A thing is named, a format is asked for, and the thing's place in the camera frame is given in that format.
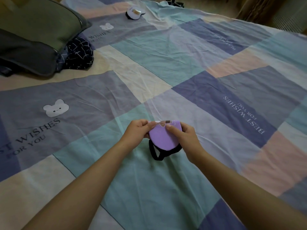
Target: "bed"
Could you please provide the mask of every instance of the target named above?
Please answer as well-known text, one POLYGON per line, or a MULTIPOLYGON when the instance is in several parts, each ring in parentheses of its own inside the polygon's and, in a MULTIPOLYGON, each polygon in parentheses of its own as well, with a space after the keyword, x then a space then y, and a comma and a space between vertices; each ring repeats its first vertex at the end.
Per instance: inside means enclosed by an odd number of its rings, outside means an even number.
MULTIPOLYGON (((88 70, 0 77, 0 226, 22 228, 131 120, 181 120, 228 167, 307 215, 307 38, 146 0, 63 0, 93 24, 88 70), (146 10, 127 19, 131 5, 146 10), (60 112, 46 105, 60 103, 60 112)), ((90 229, 245 229, 180 152, 148 140, 90 229)))

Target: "white bear face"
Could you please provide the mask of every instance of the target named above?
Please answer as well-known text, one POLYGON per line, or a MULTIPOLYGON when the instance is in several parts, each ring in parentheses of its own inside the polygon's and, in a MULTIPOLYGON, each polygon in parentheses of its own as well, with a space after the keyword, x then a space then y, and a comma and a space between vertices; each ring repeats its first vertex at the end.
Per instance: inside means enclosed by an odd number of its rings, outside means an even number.
POLYGON ((110 30, 114 28, 110 23, 106 23, 105 25, 100 25, 100 27, 103 30, 110 30))
POLYGON ((45 105, 43 109, 46 111, 47 116, 55 117, 68 111, 69 106, 62 99, 58 99, 53 106, 45 105))

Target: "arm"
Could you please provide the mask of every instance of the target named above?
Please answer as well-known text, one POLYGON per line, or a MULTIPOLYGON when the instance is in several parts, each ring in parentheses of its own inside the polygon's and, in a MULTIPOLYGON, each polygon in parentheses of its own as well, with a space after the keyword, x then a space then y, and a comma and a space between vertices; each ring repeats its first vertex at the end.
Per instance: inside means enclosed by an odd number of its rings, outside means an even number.
POLYGON ((121 162, 155 122, 134 120, 118 143, 44 206, 23 230, 88 229, 121 162))
POLYGON ((193 127, 181 126, 166 127, 248 229, 306 229, 303 214, 219 162, 202 148, 193 127))

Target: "floor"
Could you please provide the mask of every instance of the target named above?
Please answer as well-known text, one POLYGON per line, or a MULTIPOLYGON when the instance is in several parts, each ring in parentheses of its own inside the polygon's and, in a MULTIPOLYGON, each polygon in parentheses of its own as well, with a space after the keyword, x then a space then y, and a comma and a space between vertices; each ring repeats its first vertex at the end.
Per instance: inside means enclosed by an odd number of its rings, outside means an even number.
POLYGON ((220 14, 229 18, 236 18, 239 9, 236 6, 238 0, 176 0, 176 2, 183 2, 185 8, 199 9, 204 12, 220 14))

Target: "brown curtain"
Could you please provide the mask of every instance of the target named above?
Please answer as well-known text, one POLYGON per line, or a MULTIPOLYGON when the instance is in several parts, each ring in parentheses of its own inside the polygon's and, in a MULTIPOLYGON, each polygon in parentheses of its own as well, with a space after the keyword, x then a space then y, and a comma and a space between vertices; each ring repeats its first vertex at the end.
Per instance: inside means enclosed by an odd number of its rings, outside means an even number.
POLYGON ((237 19, 264 24, 275 14, 275 7, 281 0, 246 0, 237 19))

